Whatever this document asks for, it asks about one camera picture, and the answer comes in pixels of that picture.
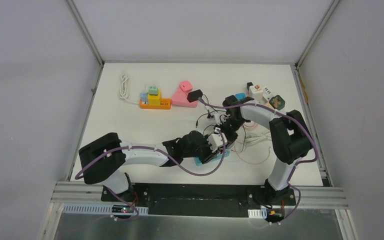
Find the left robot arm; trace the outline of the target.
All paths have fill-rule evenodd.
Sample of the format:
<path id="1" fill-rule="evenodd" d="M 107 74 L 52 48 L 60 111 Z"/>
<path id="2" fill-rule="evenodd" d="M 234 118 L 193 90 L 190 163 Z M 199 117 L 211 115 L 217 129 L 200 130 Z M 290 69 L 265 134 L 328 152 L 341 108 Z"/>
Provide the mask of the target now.
<path id="1" fill-rule="evenodd" d="M 74 178 L 84 180 L 87 185 L 102 184 L 124 203 L 132 198 L 133 189 L 128 174 L 120 170 L 122 166 L 178 166 L 190 175 L 199 176 L 183 167 L 182 161 L 186 158 L 197 158 L 203 163 L 211 161 L 225 154 L 227 143 L 226 136 L 218 129 L 207 135 L 191 131 L 183 137 L 148 145 L 122 141 L 116 132 L 110 132 L 80 148 L 81 169 Z"/>

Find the teal power strip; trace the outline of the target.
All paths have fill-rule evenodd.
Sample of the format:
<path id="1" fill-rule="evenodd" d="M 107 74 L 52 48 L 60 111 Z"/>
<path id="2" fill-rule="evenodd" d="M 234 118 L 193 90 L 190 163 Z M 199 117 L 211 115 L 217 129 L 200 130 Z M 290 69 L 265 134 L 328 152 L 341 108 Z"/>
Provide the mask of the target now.
<path id="1" fill-rule="evenodd" d="M 229 155 L 230 155 L 230 152 L 231 152 L 230 150 L 226 150 L 226 151 L 224 152 L 224 158 L 228 158 Z M 217 162 L 217 161 L 221 160 L 222 155 L 223 155 L 222 153 L 219 153 L 218 155 L 216 155 L 216 156 L 213 157 L 211 160 L 209 160 L 209 161 L 207 161 L 207 162 L 205 162 L 205 163 L 202 163 L 198 157 L 195 157 L 195 158 L 194 158 L 194 162 L 195 162 L 195 165 L 196 165 L 196 166 L 202 166 L 202 165 L 204 165 L 204 164 L 208 164 L 208 163 L 212 163 L 212 162 Z"/>

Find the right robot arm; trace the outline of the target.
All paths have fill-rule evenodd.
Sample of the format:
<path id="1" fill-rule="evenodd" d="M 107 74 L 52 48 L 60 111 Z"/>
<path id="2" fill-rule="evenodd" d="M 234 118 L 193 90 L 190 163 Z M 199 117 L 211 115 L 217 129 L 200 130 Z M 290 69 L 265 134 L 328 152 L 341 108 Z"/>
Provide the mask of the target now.
<path id="1" fill-rule="evenodd" d="M 291 188 L 289 181 L 296 166 L 316 146 L 302 114 L 298 110 L 282 113 L 259 104 L 251 97 L 238 100 L 234 95 L 226 97 L 222 106 L 229 116 L 218 128 L 229 144 L 237 140 L 237 131 L 246 122 L 255 122 L 270 131 L 276 161 L 264 182 L 259 201 L 278 204 Z"/>

